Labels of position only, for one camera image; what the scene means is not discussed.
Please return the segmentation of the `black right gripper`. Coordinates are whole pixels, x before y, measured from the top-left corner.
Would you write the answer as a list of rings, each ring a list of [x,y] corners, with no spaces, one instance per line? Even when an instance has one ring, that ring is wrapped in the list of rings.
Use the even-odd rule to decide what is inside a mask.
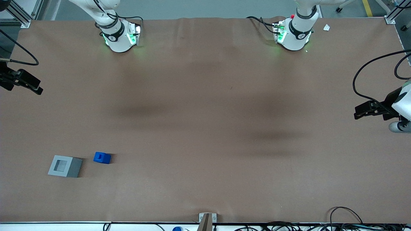
[[[8,91],[12,91],[14,86],[22,86],[41,95],[43,88],[40,87],[41,81],[26,70],[19,69],[15,71],[7,67],[6,62],[0,62],[0,86]]]

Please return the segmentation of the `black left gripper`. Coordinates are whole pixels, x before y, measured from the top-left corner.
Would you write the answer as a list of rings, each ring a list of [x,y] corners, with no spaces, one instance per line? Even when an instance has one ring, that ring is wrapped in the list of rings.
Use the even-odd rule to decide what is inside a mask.
[[[354,119],[358,120],[362,117],[366,117],[366,116],[378,116],[378,115],[384,115],[384,120],[390,120],[393,119],[395,117],[400,117],[399,113],[396,112],[393,108],[392,108],[392,104],[397,100],[397,98],[400,95],[402,88],[397,88],[396,90],[390,92],[389,94],[387,94],[385,100],[384,100],[384,104],[386,105],[386,107],[391,111],[391,113],[386,113],[386,110],[384,110],[384,108],[374,102],[374,101],[366,101],[358,106],[355,107],[355,113],[354,113]]]

